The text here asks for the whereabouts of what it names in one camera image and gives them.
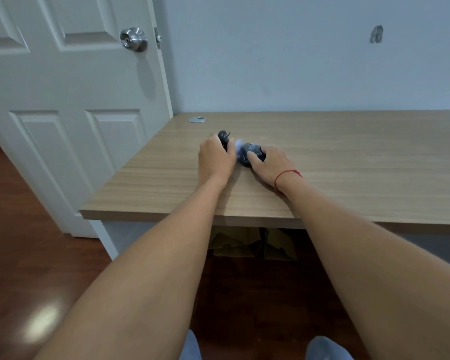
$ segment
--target person's right arm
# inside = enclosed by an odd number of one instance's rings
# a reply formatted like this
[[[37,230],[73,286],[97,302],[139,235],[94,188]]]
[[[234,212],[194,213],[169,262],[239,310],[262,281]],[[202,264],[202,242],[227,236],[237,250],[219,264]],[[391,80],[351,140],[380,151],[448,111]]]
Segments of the person's right arm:
[[[294,169],[287,155],[253,153],[268,184]],[[450,264],[361,218],[294,172],[277,188],[300,214],[318,256],[374,359],[450,359]]]

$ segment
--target forearm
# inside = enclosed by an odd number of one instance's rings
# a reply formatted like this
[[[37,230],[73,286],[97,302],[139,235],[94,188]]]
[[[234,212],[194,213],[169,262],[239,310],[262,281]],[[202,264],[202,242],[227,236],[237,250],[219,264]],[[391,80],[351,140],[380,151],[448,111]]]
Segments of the forearm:
[[[450,357],[449,264],[340,207],[296,174],[279,188],[303,219],[372,357]]]
[[[178,358],[221,190],[210,179],[114,260],[37,358]]]

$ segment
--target door panel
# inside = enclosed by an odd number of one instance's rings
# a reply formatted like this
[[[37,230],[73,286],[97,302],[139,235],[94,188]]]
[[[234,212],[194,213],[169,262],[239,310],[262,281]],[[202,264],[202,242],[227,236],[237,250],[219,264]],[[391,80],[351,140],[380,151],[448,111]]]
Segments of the door panel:
[[[96,236],[78,209],[172,116],[154,26],[151,0],[0,0],[0,144],[65,232]]]

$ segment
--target red string bracelet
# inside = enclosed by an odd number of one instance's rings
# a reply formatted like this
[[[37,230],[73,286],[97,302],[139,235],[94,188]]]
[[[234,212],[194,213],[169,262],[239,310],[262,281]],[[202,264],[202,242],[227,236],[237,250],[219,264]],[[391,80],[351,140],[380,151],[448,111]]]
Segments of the red string bracelet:
[[[276,193],[279,193],[279,192],[280,192],[280,191],[278,190],[278,188],[277,188],[277,179],[278,179],[278,177],[280,177],[282,174],[287,173],[287,172],[294,172],[294,173],[298,174],[300,177],[303,178],[303,175],[301,175],[300,172],[299,172],[297,169],[287,169],[287,170],[284,170],[282,173],[280,173],[279,175],[277,175],[277,177],[275,178],[275,181],[274,181],[274,183],[273,183],[273,186],[275,187],[275,192],[276,192]]]

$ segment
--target gray patch on wall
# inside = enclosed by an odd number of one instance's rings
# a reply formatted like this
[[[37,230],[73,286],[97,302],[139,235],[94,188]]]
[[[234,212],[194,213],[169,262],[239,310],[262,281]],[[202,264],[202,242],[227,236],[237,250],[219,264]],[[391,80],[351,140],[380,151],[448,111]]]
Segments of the gray patch on wall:
[[[382,25],[377,25],[373,28],[372,33],[370,34],[370,43],[381,43],[382,36],[384,35],[384,27]]]

